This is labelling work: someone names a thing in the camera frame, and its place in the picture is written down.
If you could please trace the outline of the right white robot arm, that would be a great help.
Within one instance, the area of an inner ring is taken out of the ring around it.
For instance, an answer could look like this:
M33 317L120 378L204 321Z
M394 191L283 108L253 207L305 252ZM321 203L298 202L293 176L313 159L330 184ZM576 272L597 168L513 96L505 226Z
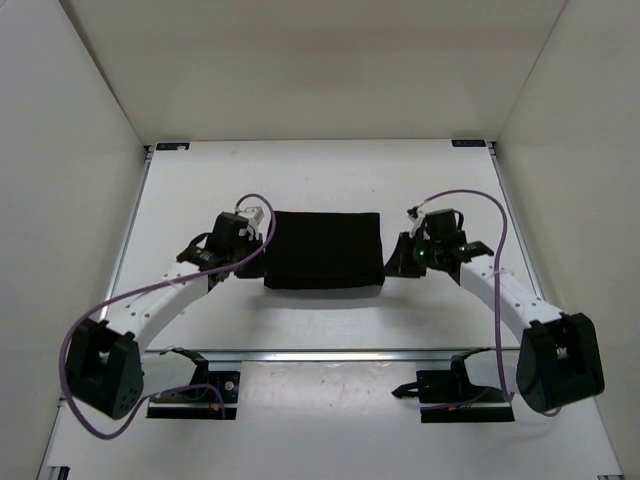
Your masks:
M481 241L470 242L464 217L454 209L409 210L413 226L400 233L384 267L388 277L447 274L494 314L519 343L515 353L476 348L452 356L449 370L417 385L418 394L436 396L454 408L485 391L507 399L520 396L540 414L603 393L605 379L595 326L583 313L569 314L524 287L498 266L498 255Z

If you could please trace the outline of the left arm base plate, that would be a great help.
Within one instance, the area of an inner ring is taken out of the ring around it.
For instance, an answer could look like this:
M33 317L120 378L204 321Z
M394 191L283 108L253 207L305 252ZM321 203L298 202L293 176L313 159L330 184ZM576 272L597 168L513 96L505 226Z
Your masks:
M238 412L241 372L239 370L210 371L207 388L182 393L163 393L153 397L146 417L163 420L235 420Z

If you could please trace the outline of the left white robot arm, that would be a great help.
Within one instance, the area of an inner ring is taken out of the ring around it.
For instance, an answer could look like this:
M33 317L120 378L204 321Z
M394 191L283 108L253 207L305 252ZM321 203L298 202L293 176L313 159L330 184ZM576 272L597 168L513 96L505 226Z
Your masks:
M146 350L176 317L230 275L257 277L263 218L259 206L219 214L212 231L196 236L177 256L160 288L124 299L123 308L103 320L84 319L66 348L69 395L113 420L166 391L180 390L188 398L203 395L209 369L202 355L182 347L153 355Z

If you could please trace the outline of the black skirt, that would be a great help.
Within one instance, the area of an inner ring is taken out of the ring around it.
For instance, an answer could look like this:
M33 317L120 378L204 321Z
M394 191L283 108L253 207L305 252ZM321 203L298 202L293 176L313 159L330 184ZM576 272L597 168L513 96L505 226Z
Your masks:
M264 254L264 286L334 290L384 284L380 214L275 213Z

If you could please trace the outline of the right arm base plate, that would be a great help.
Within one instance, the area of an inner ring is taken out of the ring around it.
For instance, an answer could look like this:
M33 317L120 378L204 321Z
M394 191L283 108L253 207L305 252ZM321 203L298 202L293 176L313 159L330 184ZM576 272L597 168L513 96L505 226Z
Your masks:
M419 401L422 424L512 423L512 407L493 387L472 385L449 370L419 370L414 382L402 384L391 395Z

